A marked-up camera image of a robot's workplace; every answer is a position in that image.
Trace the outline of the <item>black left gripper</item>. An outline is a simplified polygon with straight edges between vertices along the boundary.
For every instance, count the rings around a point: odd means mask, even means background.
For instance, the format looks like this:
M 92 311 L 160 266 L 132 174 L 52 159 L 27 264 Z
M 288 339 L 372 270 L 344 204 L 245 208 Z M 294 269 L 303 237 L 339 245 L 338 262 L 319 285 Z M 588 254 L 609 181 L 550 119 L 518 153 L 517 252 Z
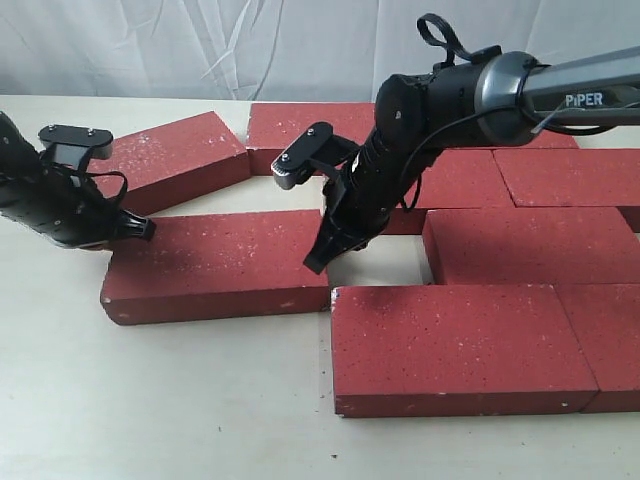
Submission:
M 125 175 L 113 198 L 106 198 L 95 173 L 50 169 L 38 178 L 1 178 L 1 216 L 67 249 L 86 249 L 114 241 L 153 238 L 156 224 L 123 209 L 128 190 Z

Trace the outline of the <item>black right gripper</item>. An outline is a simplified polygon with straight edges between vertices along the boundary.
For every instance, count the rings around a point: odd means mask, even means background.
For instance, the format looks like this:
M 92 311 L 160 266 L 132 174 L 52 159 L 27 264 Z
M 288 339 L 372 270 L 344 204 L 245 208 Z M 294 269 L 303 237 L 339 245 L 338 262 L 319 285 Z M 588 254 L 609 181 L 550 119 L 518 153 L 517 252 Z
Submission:
M 323 190 L 326 208 L 311 250 L 303 264 L 320 274 L 341 255 L 367 246 L 386 228 L 395 208 L 395 193 L 385 181 L 370 177 L 358 185 L 342 170 Z

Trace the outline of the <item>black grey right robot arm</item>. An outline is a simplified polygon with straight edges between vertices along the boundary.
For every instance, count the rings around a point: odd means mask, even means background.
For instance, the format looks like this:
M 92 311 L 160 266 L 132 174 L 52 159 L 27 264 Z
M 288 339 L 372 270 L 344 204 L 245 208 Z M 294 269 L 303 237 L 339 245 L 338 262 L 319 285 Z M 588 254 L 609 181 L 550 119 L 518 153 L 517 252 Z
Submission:
M 365 248 L 395 209 L 413 210 L 423 172 L 448 149 L 522 146 L 544 130 L 594 135 L 639 120 L 637 48 L 549 65 L 496 45 L 468 52 L 434 14 L 417 28 L 444 49 L 444 61 L 424 75 L 390 76 L 367 139 L 339 138 L 336 149 L 313 156 L 327 178 L 325 212 L 304 260 L 315 273 Z

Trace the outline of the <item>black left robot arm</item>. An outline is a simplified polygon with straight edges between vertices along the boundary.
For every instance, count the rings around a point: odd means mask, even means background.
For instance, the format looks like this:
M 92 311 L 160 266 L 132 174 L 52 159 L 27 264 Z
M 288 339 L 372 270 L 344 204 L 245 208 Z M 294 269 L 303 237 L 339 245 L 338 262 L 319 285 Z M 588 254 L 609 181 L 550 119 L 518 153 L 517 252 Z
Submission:
M 1 216 L 66 249 L 102 248 L 112 242 L 153 238 L 156 224 L 122 208 L 128 191 L 106 197 L 89 171 L 93 160 L 106 160 L 113 134 L 104 129 L 49 124 L 38 138 L 38 151 L 6 113 L 1 114 Z

